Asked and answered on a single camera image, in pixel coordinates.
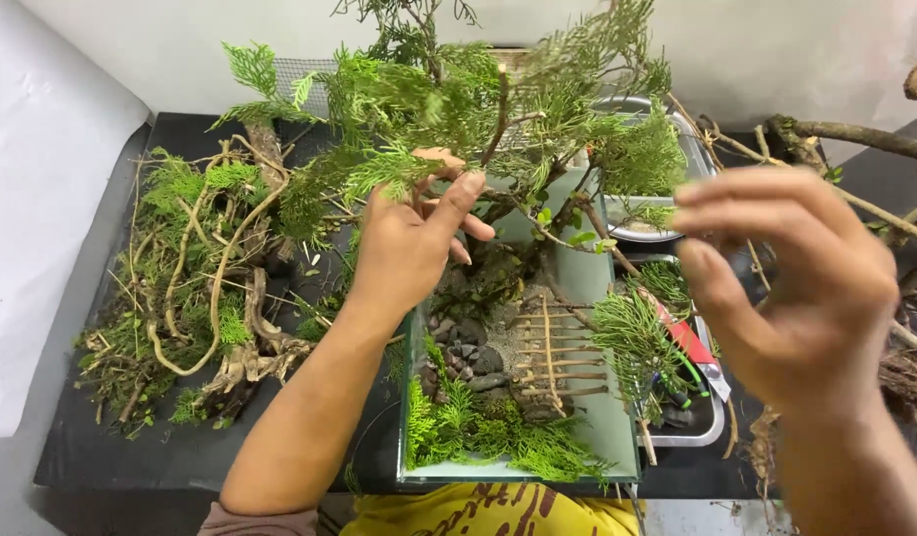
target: hand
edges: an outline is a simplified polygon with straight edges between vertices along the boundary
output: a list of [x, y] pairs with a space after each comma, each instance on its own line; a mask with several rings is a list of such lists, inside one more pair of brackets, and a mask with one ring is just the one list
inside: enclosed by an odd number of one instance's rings
[[737, 378], [785, 415], [835, 418], [880, 399], [878, 368], [899, 300], [892, 253], [821, 177], [728, 172], [681, 187], [674, 230], [772, 244], [779, 276], [761, 310], [723, 256], [688, 238], [694, 302]]
[[[446, 166], [417, 184], [413, 206], [386, 199], [382, 186], [372, 191], [350, 290], [351, 296], [368, 299], [396, 321], [438, 284], [450, 250], [457, 261], [471, 263], [454, 236], [459, 228], [479, 240], [494, 238], [491, 226], [468, 214], [481, 195], [485, 175], [462, 172], [465, 162], [448, 150], [423, 149], [414, 154], [443, 160]], [[435, 177], [446, 177], [452, 185], [440, 200], [419, 201]]]

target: yellow shirt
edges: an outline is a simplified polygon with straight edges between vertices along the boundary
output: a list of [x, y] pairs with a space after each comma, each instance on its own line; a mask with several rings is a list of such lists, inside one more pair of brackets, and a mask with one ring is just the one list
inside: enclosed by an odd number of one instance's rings
[[453, 483], [366, 496], [342, 536], [637, 536], [629, 500], [569, 499], [541, 483]]

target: person's right hand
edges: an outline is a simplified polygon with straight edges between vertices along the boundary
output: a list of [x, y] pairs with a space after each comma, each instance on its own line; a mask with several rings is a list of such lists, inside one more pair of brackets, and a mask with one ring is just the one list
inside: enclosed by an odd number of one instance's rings
[[810, 171], [728, 172], [681, 187], [672, 227], [766, 240], [778, 277], [756, 311], [723, 256], [687, 238], [678, 256], [726, 364], [784, 415], [845, 415], [877, 401], [878, 368], [899, 300], [892, 253]]

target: metal bowl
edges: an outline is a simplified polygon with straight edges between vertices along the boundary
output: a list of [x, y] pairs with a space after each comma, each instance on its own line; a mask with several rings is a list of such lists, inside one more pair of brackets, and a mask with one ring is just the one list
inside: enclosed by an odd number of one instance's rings
[[[627, 122], [636, 123], [648, 116], [651, 110], [651, 102], [647, 97], [642, 96], [612, 96], [599, 100], [595, 104], [595, 110], [601, 113], [611, 113], [617, 116], [626, 116]], [[673, 122], [679, 129], [678, 141], [680, 149], [687, 158], [686, 177], [692, 180], [701, 180], [705, 177], [716, 175], [716, 168], [710, 158], [709, 152], [697, 141], [697, 133], [693, 131], [679, 112], [673, 112], [667, 115], [668, 119]], [[630, 197], [627, 203], [633, 206], [643, 203], [649, 203], [659, 206], [673, 206], [673, 198], [645, 198]], [[657, 231], [647, 232], [619, 227], [617, 223], [622, 221], [626, 216], [624, 203], [616, 196], [604, 197], [604, 208], [607, 212], [607, 227], [612, 237], [631, 242], [665, 242], [673, 240], [680, 235], [674, 231]]]

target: person's left hand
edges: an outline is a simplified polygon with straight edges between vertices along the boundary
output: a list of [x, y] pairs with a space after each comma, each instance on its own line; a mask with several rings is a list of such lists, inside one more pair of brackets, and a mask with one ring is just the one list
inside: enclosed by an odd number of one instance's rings
[[[457, 262], [471, 263], [454, 236], [458, 229], [479, 240], [494, 238], [491, 226], [469, 214], [485, 186], [484, 173], [462, 171], [465, 162], [446, 149], [414, 154], [443, 160], [445, 167], [417, 184], [412, 206], [384, 197], [383, 186], [372, 191], [350, 290], [351, 297], [368, 297], [395, 315], [404, 315], [428, 296], [441, 279], [450, 250]], [[421, 201], [435, 177], [445, 177], [452, 185], [439, 200]]]

